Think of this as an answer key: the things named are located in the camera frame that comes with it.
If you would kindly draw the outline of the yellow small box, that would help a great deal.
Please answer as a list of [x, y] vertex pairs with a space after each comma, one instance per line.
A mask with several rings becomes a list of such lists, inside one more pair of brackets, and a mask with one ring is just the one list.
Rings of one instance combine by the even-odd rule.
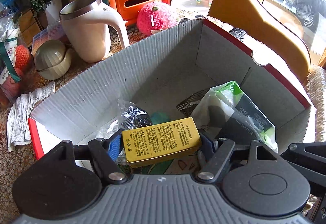
[[202, 145], [192, 117], [122, 132], [126, 161], [131, 168], [181, 158]]

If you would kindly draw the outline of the dark patterned small bag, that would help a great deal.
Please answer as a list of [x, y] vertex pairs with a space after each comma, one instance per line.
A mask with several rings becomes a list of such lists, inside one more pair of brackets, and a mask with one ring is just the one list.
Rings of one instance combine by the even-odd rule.
[[132, 102], [119, 99], [118, 108], [120, 111], [120, 116], [118, 117], [120, 128], [132, 130], [152, 125], [148, 113]]

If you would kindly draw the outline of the green white paper packet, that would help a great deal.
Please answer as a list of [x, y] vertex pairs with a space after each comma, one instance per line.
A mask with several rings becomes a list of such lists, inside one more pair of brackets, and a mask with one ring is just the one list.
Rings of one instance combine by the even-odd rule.
[[235, 81], [211, 87], [191, 117], [196, 127], [204, 129], [211, 139], [229, 138], [239, 145], [259, 140], [278, 151], [274, 124]]

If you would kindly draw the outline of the red cardboard box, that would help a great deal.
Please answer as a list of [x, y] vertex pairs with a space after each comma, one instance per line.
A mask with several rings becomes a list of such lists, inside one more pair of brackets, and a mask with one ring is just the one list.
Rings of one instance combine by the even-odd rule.
[[120, 115], [118, 101], [183, 118], [177, 105], [229, 81], [274, 124], [279, 152], [313, 142], [316, 110], [285, 60], [256, 39], [237, 39], [207, 19], [159, 32], [96, 63], [40, 102], [31, 117], [83, 145]]

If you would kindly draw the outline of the white crumpled cloth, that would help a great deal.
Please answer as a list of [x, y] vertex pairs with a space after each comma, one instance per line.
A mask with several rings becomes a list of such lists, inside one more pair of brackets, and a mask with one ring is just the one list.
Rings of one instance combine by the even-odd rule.
[[28, 94], [18, 97], [7, 117], [7, 148], [8, 152], [16, 146], [28, 145], [32, 142], [28, 129], [28, 118], [37, 103], [43, 101], [55, 91], [55, 82], [50, 82], [43, 88], [37, 88]]

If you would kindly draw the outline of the round cream ribbed container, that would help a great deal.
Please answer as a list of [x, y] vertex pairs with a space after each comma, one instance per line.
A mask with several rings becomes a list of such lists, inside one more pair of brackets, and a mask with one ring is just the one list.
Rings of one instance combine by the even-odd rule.
[[44, 42], [36, 51], [34, 64], [39, 75], [54, 81], [65, 75], [71, 65], [74, 50], [59, 40]]

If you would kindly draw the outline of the clear plastic bag of items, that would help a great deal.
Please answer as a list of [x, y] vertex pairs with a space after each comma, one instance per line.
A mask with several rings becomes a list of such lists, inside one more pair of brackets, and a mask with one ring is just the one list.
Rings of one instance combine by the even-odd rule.
[[1, 108], [11, 106], [21, 95], [24, 75], [32, 65], [32, 55], [9, 9], [1, 4]]

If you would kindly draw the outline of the colourful plastic organizer box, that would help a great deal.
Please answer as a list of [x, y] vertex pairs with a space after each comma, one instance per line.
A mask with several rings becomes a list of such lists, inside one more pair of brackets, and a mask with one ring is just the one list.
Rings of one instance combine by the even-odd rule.
[[34, 56], [37, 49], [49, 40], [60, 40], [64, 44], [68, 44], [69, 40], [60, 23], [48, 25], [43, 31], [39, 32], [33, 37], [32, 42], [32, 55]]

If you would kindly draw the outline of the cream steel mug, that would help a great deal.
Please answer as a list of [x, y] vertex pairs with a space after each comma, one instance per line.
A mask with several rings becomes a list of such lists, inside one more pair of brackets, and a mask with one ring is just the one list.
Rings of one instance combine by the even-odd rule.
[[85, 62], [98, 62], [110, 52], [110, 26], [123, 49], [130, 45], [122, 16], [102, 0], [74, 0], [60, 10], [59, 18], [68, 40]]

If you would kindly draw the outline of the pink fuzzy ball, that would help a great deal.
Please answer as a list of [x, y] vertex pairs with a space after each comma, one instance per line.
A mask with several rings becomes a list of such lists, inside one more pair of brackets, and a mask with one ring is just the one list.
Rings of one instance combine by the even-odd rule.
[[144, 5], [137, 16], [137, 27], [146, 36], [152, 35], [152, 31], [165, 30], [175, 25], [177, 25], [175, 9], [159, 1]]

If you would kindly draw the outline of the yellow chair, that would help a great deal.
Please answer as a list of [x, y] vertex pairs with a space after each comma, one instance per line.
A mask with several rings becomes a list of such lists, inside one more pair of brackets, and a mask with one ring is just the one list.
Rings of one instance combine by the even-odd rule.
[[311, 66], [307, 45], [258, 0], [212, 0], [208, 15], [245, 30], [283, 58], [301, 83], [307, 80]]

